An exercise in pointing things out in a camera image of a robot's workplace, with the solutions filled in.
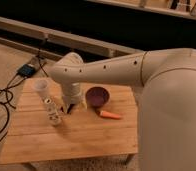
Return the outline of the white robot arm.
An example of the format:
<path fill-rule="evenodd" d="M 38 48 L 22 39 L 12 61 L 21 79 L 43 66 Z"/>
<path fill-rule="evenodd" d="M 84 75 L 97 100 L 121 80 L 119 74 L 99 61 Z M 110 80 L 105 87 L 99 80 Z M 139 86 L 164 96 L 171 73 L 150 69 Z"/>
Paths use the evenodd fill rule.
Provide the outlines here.
<path fill-rule="evenodd" d="M 196 171 L 196 49 L 145 51 L 91 63 L 71 52 L 52 66 L 50 77 L 61 85 L 67 104 L 81 100 L 82 83 L 140 90 L 140 171 Z"/>

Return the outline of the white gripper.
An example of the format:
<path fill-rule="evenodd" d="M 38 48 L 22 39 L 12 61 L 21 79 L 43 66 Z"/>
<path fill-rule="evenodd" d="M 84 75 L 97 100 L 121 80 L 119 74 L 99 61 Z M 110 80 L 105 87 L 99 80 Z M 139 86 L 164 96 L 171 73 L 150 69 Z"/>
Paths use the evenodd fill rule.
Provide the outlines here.
<path fill-rule="evenodd" d="M 62 99 L 65 105 L 63 105 L 64 113 L 69 113 L 68 109 L 70 104 L 78 104 L 87 109 L 87 104 L 85 101 L 82 101 L 83 92 L 81 90 L 81 85 L 79 83 L 65 84 L 61 86 L 62 90 Z"/>

